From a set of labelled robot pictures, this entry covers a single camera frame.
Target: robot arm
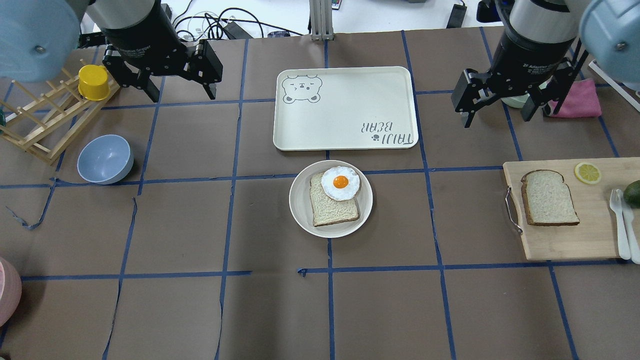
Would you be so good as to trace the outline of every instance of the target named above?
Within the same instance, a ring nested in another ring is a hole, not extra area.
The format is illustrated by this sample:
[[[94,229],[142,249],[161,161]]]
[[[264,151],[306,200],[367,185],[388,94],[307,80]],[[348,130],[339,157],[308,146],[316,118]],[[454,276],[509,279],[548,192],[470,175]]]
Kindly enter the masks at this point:
[[[495,7],[504,33],[492,66],[484,73],[465,69],[451,96],[466,115],[465,127],[502,97],[530,95],[525,121],[550,100],[559,101],[559,110],[589,52],[612,77],[640,81],[640,0],[495,0]],[[578,32],[586,50],[570,60],[565,56]]]
[[[149,76],[178,75],[202,84],[215,99],[223,66],[205,40],[187,47],[160,0],[0,0],[0,76],[44,81],[58,74],[77,45],[86,12],[109,41],[102,64],[122,87],[133,86],[158,101]],[[137,68],[133,72],[129,66]]]

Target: white knife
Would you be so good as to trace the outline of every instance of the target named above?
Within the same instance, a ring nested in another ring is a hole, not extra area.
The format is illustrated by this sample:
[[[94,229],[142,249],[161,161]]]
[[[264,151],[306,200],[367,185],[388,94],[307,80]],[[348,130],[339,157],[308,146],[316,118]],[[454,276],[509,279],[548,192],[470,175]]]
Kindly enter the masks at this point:
[[[629,204],[623,198],[623,192],[620,189],[616,189],[618,192],[618,197],[621,199],[622,204],[622,215],[625,219],[625,229],[627,230],[627,240],[629,241],[629,250],[631,252],[631,261],[636,264],[640,264],[640,247],[638,247],[638,241],[636,239],[636,234],[634,232],[633,222],[634,222],[634,211],[631,209]]]
[[[627,240],[627,232],[625,230],[625,223],[622,217],[622,198],[618,195],[618,189],[611,190],[611,197],[609,197],[609,207],[616,214],[616,223],[618,228],[618,254],[624,260],[631,258],[631,251],[629,249],[629,241]]]

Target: yellow cup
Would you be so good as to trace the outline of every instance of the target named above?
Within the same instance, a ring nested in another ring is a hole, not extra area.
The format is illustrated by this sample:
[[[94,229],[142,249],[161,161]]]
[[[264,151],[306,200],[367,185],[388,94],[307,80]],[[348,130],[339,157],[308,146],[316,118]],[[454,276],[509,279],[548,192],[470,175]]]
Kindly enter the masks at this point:
[[[100,101],[109,96],[109,76],[104,66],[85,65],[78,72],[78,77],[78,91],[85,98]]]

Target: lemon slice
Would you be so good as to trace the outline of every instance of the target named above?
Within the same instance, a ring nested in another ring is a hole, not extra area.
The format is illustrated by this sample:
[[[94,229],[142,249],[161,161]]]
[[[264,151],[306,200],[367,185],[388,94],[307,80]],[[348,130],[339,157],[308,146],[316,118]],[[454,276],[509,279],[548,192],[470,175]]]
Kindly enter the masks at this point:
[[[579,163],[575,166],[573,173],[585,184],[597,184],[602,178],[600,169],[592,163]]]

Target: table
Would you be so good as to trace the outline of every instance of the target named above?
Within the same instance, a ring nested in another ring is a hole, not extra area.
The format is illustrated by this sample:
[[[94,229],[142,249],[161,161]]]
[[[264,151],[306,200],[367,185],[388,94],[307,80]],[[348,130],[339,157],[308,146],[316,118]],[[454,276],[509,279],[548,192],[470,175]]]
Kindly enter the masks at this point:
[[[211,359],[221,334],[219,359],[635,358],[640,268],[526,261],[502,164],[640,156],[640,115],[596,77],[598,119],[524,123],[497,102],[464,129],[452,88],[462,68],[489,67],[500,32],[219,41],[215,101],[179,78],[156,79],[158,104],[122,89],[57,167],[0,143],[0,205],[43,218],[27,231],[0,211],[0,256],[24,284],[0,356]],[[418,145],[273,146],[280,71],[390,65],[412,74]],[[2,79],[0,94],[20,103],[9,88]],[[105,133],[130,141],[134,169],[118,185],[85,184],[77,155]],[[309,235],[289,212],[293,178],[326,158],[354,164],[374,189],[371,217],[344,238]]]

